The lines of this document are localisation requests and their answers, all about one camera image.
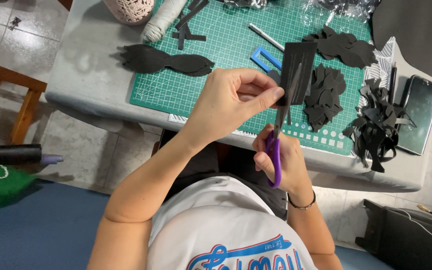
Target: phone screen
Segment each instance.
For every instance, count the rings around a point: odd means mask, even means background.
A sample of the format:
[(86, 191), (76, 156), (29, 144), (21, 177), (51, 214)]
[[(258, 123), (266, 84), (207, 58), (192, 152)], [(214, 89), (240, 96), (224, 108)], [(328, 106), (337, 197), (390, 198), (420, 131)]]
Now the phone screen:
[(432, 82), (413, 76), (405, 93), (406, 113), (417, 127), (399, 125), (398, 147), (423, 155), (432, 125)]

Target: scissors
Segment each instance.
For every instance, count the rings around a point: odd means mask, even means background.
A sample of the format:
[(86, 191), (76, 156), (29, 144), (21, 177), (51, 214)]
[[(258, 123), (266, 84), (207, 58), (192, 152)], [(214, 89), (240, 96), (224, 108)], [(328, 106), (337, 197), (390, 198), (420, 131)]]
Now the scissors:
[[(281, 131), (281, 127), (284, 124), (284, 119), (288, 116), (290, 111), (291, 102), (293, 101), (294, 96), (296, 95), (296, 86), (298, 85), (298, 81), (301, 77), (301, 63), (297, 67), (297, 71), (294, 74), (293, 80), (291, 81), (291, 85), (289, 89), (285, 93), (285, 105), (280, 106), (276, 112), (276, 119), (274, 120), (274, 129), (273, 132), (269, 132), (268, 137), (266, 138), (266, 150), (265, 153), (272, 154), (270, 156), (271, 161), (274, 165), (274, 183), (268, 178), (268, 185), (271, 188), (279, 187), (281, 183), (281, 159), (279, 155), (279, 132)], [(288, 117), (288, 124), (291, 125), (291, 119)]]

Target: bracelet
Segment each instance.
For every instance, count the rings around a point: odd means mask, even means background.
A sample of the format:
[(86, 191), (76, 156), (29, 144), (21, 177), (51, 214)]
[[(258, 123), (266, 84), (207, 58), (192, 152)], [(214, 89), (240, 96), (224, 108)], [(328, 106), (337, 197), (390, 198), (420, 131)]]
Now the bracelet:
[(297, 208), (297, 209), (299, 209), (299, 210), (308, 210), (308, 208), (311, 207), (311, 206), (313, 206), (313, 205), (315, 204), (315, 202), (316, 202), (316, 193), (315, 193), (314, 190), (312, 191), (312, 194), (314, 195), (314, 199), (312, 200), (312, 202), (311, 202), (308, 206), (305, 206), (305, 207), (299, 207), (299, 206), (296, 206), (296, 205), (291, 201), (291, 197), (290, 197), (289, 194), (287, 195), (287, 201), (288, 201), (289, 204), (292, 205), (294, 208)]

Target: dark pants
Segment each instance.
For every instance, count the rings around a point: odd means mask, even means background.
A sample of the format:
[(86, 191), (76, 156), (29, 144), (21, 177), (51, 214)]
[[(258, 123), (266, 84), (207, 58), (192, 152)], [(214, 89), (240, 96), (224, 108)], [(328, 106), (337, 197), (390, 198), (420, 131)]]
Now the dark pants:
[[(174, 134), (175, 132), (165, 130), (162, 135), (161, 146), (169, 141)], [(269, 187), (264, 171), (255, 170), (253, 160), (255, 154), (255, 151), (233, 146), (229, 149), (223, 164), (219, 164), (216, 143), (207, 145), (189, 160), (174, 181), (164, 201), (169, 200), (197, 181), (227, 175), (236, 178), (253, 190), (269, 206), (276, 217), (286, 220), (286, 192)]]

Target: cutting mat grid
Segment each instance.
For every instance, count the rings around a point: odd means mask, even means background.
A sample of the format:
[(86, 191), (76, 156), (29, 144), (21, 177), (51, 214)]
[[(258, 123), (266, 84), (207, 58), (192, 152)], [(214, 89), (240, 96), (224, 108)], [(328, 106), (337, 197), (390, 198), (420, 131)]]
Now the cutting mat grid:
[[(258, 46), (262, 46), (275, 58), (282, 61), (283, 53), (269, 44), (262, 37), (248, 28), (249, 23), (255, 24), (273, 39), (285, 42), (301, 41), (302, 37), (316, 33), (324, 24), (336, 32), (349, 32), (359, 40), (369, 40), (369, 26), (348, 17), (331, 16), (325, 10), (307, 7), (298, 1), (280, 0), (270, 2), (268, 7), (255, 10), (247, 8), (231, 8), (218, 1), (210, 3), (189, 21), (191, 33), (206, 35), (206, 42), (185, 40), (184, 49), (178, 50), (178, 40), (171, 38), (176, 31), (174, 22), (166, 32), (166, 37), (151, 45), (157, 49), (174, 54), (200, 54), (215, 62), (215, 68), (250, 67), (261, 70), (250, 60), (251, 54)], [(272, 67), (264, 57), (263, 62)], [(325, 60), (319, 55), (315, 57), (314, 68), (323, 63), (341, 69), (347, 84), (346, 91), (340, 96), (343, 111), (333, 118), (319, 132), (311, 130), (307, 116), (302, 111), (305, 106), (291, 107), (291, 126), (284, 126), (284, 133), (300, 139), (302, 145), (330, 152), (350, 155), (351, 139), (342, 136), (341, 132), (356, 118), (354, 107), (358, 105), (359, 89), (363, 83), (363, 71), (351, 68), (338, 59)], [(190, 77), (172, 70), (163, 69), (153, 74), (136, 74), (129, 102), (172, 114), (189, 116), (201, 89), (205, 77)], [(276, 110), (267, 109), (240, 126), (240, 130), (259, 133), (267, 124), (273, 123)]]

